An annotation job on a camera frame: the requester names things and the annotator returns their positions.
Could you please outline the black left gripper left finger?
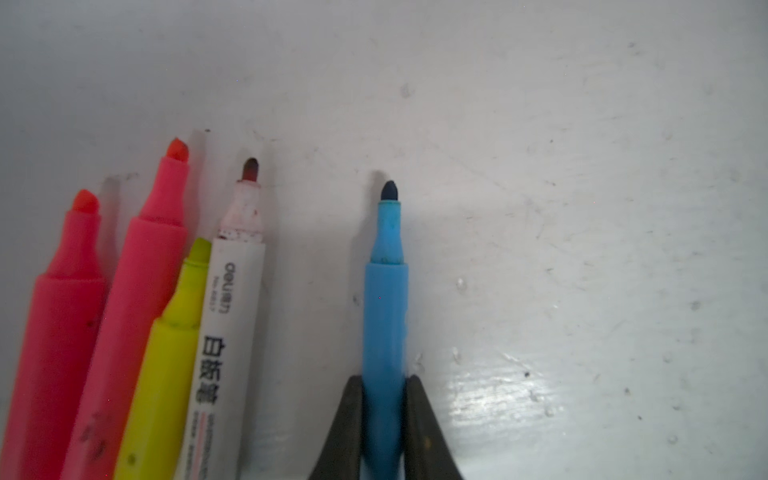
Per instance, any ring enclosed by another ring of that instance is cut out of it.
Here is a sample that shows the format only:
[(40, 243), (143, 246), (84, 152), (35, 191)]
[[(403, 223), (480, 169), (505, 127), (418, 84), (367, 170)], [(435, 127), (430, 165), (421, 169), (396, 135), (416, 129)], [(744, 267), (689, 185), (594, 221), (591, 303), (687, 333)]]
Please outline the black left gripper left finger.
[(351, 376), (309, 480), (359, 480), (363, 446), (364, 388)]

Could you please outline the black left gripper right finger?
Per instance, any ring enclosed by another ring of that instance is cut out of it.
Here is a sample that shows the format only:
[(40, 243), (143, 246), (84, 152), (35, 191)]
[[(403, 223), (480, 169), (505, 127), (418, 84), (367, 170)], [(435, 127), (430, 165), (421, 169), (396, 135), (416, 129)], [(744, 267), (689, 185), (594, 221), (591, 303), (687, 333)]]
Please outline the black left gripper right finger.
[(463, 479), (417, 375), (405, 380), (403, 421), (406, 479)]

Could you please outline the white whiteboard marker pen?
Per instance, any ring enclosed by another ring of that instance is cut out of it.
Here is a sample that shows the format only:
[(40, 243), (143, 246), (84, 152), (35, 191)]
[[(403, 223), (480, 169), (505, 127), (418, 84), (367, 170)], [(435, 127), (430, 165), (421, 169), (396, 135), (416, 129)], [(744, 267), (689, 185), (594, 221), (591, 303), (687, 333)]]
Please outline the white whiteboard marker pen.
[(245, 161), (212, 241), (178, 479), (235, 479), (265, 263), (259, 162)]

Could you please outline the blue marker pen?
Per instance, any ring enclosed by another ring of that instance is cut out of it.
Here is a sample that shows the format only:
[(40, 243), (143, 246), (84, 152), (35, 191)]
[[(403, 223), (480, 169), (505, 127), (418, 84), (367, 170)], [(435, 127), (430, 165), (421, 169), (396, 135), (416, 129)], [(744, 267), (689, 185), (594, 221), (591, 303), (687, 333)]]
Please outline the blue marker pen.
[(364, 279), (364, 456), (373, 479), (399, 477), (407, 308), (401, 203), (395, 182), (389, 180), (377, 204), (376, 235)]

